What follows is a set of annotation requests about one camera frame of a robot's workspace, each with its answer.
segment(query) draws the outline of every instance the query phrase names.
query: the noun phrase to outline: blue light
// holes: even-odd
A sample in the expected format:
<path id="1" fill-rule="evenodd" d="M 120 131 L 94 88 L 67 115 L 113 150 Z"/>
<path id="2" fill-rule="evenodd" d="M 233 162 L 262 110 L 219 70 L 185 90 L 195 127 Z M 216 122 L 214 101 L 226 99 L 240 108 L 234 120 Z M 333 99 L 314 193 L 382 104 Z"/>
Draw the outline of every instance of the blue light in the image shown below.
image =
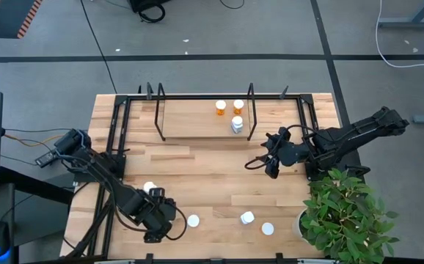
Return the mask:
<path id="1" fill-rule="evenodd" d="M 8 251 L 5 252 L 5 254 L 3 254 L 2 256 L 0 256 L 0 261 L 6 260 L 9 256 L 10 256 L 10 250 L 8 249 Z"/>

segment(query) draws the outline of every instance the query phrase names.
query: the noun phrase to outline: potted plant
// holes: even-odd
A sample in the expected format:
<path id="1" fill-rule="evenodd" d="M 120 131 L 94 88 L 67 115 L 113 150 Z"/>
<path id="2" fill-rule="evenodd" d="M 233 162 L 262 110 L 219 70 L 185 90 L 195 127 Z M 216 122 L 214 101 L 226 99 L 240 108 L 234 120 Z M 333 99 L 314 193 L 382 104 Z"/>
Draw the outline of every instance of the potted plant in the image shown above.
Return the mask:
<path id="1" fill-rule="evenodd" d="M 382 263 L 382 247 L 393 256 L 391 243 L 399 239 L 384 235 L 398 216 L 385 212 L 384 203 L 372 190 L 348 172 L 329 171 L 323 180 L 309 183 L 311 199 L 297 218 L 297 231 L 316 249 L 342 263 Z"/>

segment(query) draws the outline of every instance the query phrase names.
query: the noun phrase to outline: white bottle cap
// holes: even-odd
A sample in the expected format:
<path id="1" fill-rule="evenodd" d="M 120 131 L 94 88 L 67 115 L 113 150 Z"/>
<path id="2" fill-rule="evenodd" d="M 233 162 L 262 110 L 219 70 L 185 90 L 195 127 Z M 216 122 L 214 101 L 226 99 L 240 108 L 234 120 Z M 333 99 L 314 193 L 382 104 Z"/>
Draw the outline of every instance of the white bottle cap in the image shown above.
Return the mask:
<path id="1" fill-rule="evenodd" d="M 274 226 L 271 223 L 264 223 L 261 227 L 264 235 L 272 235 L 274 234 Z"/>
<path id="2" fill-rule="evenodd" d="M 238 116 L 234 117 L 234 118 L 232 118 L 232 123 L 233 123 L 234 126 L 243 125 L 243 118 L 238 117 Z"/>
<path id="3" fill-rule="evenodd" d="M 252 212 L 248 211 L 242 214 L 240 219 L 241 219 L 241 222 L 243 222 L 243 224 L 249 224 L 255 220 L 255 215 L 253 215 Z"/>
<path id="4" fill-rule="evenodd" d="M 145 191 L 146 193 L 148 193 L 148 192 L 151 190 L 151 188 L 156 188 L 156 185 L 155 185 L 155 184 L 153 184 L 152 182 L 146 182 L 146 183 L 144 184 L 144 191 Z"/>
<path id="5" fill-rule="evenodd" d="M 224 110 L 227 107 L 227 103 L 224 100 L 218 100 L 215 102 L 215 107 L 220 110 Z"/>
<path id="6" fill-rule="evenodd" d="M 190 215 L 188 217 L 188 225 L 190 227 L 197 227 L 199 225 L 199 216 Z"/>
<path id="7" fill-rule="evenodd" d="M 242 109 L 243 106 L 244 106 L 244 102 L 243 102 L 243 100 L 235 100 L 235 102 L 233 102 L 233 106 L 236 109 Z"/>

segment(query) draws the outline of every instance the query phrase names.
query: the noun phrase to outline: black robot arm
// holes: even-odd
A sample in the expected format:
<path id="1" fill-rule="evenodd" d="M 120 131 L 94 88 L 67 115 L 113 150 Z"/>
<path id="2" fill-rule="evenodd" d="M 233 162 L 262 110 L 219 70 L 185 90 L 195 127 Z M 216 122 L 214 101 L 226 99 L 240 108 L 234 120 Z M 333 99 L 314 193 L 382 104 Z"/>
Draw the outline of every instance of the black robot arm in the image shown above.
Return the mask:
<path id="1" fill-rule="evenodd" d="M 37 160 L 42 161 L 38 163 L 40 166 L 61 159 L 70 172 L 93 176 L 111 194 L 111 199 L 119 208 L 119 212 L 136 226 L 143 224 L 146 230 L 130 227 L 118 217 L 121 224 L 131 230 L 145 232 L 145 243 L 159 243 L 162 238 L 168 237 L 167 233 L 172 228 L 170 221 L 175 220 L 176 210 L 178 212 L 180 210 L 173 199 L 165 197 L 163 188 L 152 188 L 147 194 L 143 190 L 123 184 L 118 178 L 120 173 L 123 174 L 123 167 L 120 168 L 117 159 L 112 155 L 94 151 L 91 148 L 91 139 L 84 131 L 72 129 L 54 146 L 56 148 L 46 154 L 49 155 L 48 158 Z"/>
<path id="2" fill-rule="evenodd" d="M 290 142 L 289 132 L 290 128 L 302 127 L 301 125 L 282 127 L 278 134 L 266 134 L 268 141 L 262 146 L 268 149 L 268 153 L 245 164 L 245 168 L 258 169 L 265 166 L 266 174 L 275 179 L 279 174 L 279 163 L 292 166 L 305 162 L 308 179 L 320 180 L 328 170 L 338 165 L 344 155 L 377 137 L 401 135 L 408 124 L 408 121 L 403 120 L 396 110 L 382 107 L 371 117 L 342 128 L 314 131 L 304 127 L 312 133 L 304 136 L 301 144 Z M 256 161 L 262 161 L 263 164 L 251 167 L 250 165 Z M 366 167 L 352 166 L 351 168 L 362 168 L 363 173 L 369 171 Z"/>
<path id="3" fill-rule="evenodd" d="M 71 161 L 73 167 L 85 169 L 109 193 L 114 196 L 119 212 L 125 217 L 134 217 L 135 225 L 143 224 L 147 229 L 145 243 L 158 243 L 171 230 L 170 221 L 175 220 L 176 203 L 165 198 L 163 188 L 152 188 L 149 194 L 121 183 L 111 171 L 115 160 L 106 153 L 97 153 L 89 148 L 79 148 Z"/>

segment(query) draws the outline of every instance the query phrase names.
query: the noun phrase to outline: wooden table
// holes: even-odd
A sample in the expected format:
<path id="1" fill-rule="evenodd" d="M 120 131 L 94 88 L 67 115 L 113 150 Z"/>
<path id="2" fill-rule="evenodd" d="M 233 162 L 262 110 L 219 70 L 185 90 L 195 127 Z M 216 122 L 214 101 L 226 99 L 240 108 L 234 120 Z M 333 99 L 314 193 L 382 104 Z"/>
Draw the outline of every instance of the wooden table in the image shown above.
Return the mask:
<path id="1" fill-rule="evenodd" d="M 92 147 L 106 149 L 109 124 L 115 95 L 98 95 L 89 125 Z M 313 94 L 320 128 L 339 127 L 335 105 L 329 93 Z M 257 127 L 251 141 L 246 139 L 167 139 L 163 142 L 154 126 L 155 101 L 135 101 L 131 105 L 124 183 L 142 188 L 153 181 L 166 189 L 186 214 L 197 214 L 200 225 L 188 228 L 179 241 L 163 239 L 146 244 L 143 233 L 124 228 L 114 218 L 109 259 L 209 258 L 285 258 L 321 257 L 314 246 L 292 233 L 292 223 L 305 209 L 309 197 L 308 182 L 302 164 L 281 166 L 279 177 L 272 180 L 263 169 L 246 170 L 244 164 L 266 152 L 260 143 L 265 133 L 276 133 L 280 126 L 299 124 L 296 103 L 288 100 L 256 100 Z M 291 130 L 291 140 L 301 142 L 301 130 Z M 90 183 L 73 199 L 65 237 L 76 244 L 92 223 L 98 184 Z M 252 211 L 255 221 L 240 223 L 239 216 Z M 266 236 L 261 225 L 270 222 L 274 234 Z M 177 236 L 183 229 L 179 214 L 169 235 Z M 96 254 L 100 253 L 103 232 L 98 233 Z M 71 251 L 65 243 L 61 255 Z"/>

